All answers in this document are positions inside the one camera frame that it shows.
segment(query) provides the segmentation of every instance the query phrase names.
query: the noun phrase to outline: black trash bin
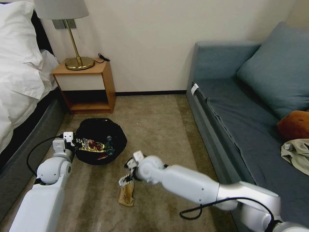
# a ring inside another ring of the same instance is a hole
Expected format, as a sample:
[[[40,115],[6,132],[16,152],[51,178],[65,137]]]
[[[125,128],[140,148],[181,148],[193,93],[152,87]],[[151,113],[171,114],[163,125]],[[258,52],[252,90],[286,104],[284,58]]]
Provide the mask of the black trash bin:
[[[86,119],[81,122],[79,128],[75,132],[75,138],[78,140],[88,139],[95,142],[106,143],[107,137],[112,137],[112,146],[114,152],[112,155],[104,159],[100,152],[90,152],[85,150],[76,150],[76,157],[91,165],[103,165],[112,162],[125,149],[127,139],[121,127],[108,118]]]

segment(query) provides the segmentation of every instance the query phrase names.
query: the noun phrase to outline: blue pillow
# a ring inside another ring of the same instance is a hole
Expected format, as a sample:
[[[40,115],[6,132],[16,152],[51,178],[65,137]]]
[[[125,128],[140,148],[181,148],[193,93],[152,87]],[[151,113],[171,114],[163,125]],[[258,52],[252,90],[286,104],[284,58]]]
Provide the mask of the blue pillow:
[[[309,31],[279,23],[237,77],[279,116],[309,109]]]

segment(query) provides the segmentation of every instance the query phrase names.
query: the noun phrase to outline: wall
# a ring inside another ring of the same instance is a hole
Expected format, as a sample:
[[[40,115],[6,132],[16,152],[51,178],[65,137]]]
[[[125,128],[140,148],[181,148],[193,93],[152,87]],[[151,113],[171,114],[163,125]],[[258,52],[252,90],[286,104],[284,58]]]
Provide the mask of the wall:
[[[309,1],[297,0],[286,22],[291,26],[309,29]]]
[[[263,40],[295,0],[85,0],[76,19],[80,55],[111,59],[117,92],[184,90],[194,43]],[[43,20],[55,55],[74,56],[66,30]]]

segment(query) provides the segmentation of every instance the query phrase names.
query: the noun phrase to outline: brown plush toy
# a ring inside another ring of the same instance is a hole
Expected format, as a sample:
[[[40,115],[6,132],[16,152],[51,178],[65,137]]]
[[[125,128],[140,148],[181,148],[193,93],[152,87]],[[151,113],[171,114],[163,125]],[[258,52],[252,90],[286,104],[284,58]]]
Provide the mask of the brown plush toy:
[[[281,119],[277,126],[286,140],[309,139],[309,112],[293,111]]]

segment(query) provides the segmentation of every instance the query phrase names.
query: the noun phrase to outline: table lamp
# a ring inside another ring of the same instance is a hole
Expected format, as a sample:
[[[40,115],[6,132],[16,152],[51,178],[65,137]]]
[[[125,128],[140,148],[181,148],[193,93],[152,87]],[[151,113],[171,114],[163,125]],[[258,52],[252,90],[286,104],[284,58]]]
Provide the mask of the table lamp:
[[[65,62],[67,69],[83,70],[94,65],[89,57],[80,57],[67,19],[83,18],[89,15],[84,0],[34,0],[35,11],[41,19],[62,19],[69,31],[76,58]]]

